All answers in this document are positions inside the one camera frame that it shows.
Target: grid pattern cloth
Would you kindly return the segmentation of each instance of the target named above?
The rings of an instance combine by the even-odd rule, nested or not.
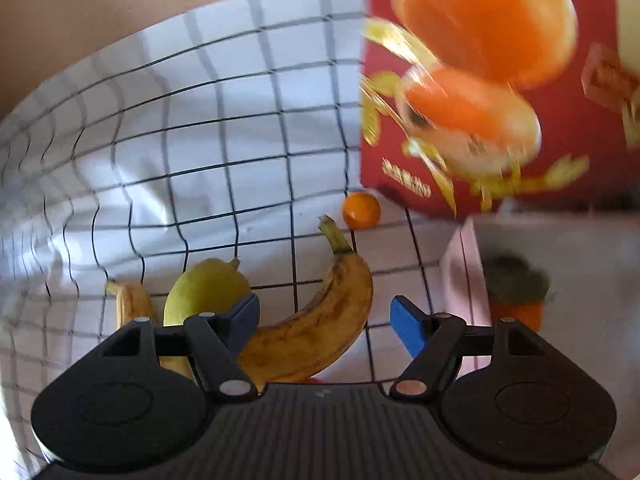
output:
[[[107,279],[161,311],[175,279],[241,259],[261,324],[303,308],[359,174],[365,0],[225,0],[105,47],[44,82],[0,124],[0,478],[44,464],[35,396],[111,334]],[[382,197],[351,232],[374,274],[369,322],[319,377],[387,383],[410,361],[389,326],[405,294],[443,309],[438,260],[455,225]]]

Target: orange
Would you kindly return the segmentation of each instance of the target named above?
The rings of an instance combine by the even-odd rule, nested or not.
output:
[[[543,301],[523,305],[499,305],[492,303],[489,306],[491,322],[495,324],[501,317],[514,317],[534,332],[538,332],[542,324],[543,305]]]
[[[571,0],[391,0],[400,22],[450,66],[533,88],[559,75],[577,41]]]
[[[380,202],[366,192],[352,193],[342,203],[342,218],[351,229],[372,228],[380,222]]]
[[[409,133],[435,146],[453,171],[497,174],[538,154],[538,117],[521,95],[455,68],[429,69],[413,69],[402,80],[398,113]]]

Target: pear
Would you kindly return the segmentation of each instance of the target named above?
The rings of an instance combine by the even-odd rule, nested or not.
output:
[[[249,283],[238,271],[240,260],[229,263],[217,258],[203,260],[188,269],[174,283],[164,304],[164,325],[181,325],[201,312],[224,314],[240,298],[251,293]]]

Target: snack package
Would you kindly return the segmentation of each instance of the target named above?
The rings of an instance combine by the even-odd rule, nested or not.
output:
[[[362,175],[432,217],[640,180],[640,0],[370,0]]]

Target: banana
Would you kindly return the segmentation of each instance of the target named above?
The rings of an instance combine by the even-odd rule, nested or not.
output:
[[[371,309],[373,282],[334,220],[319,226],[334,252],[321,290],[299,313],[251,336],[238,364],[259,390],[265,383],[304,381],[340,357],[360,335]]]
[[[151,298],[140,283],[108,281],[104,290],[116,297],[116,329],[123,327],[136,317],[146,316],[158,324]],[[193,379],[193,373],[186,357],[160,357],[162,368],[172,370]]]

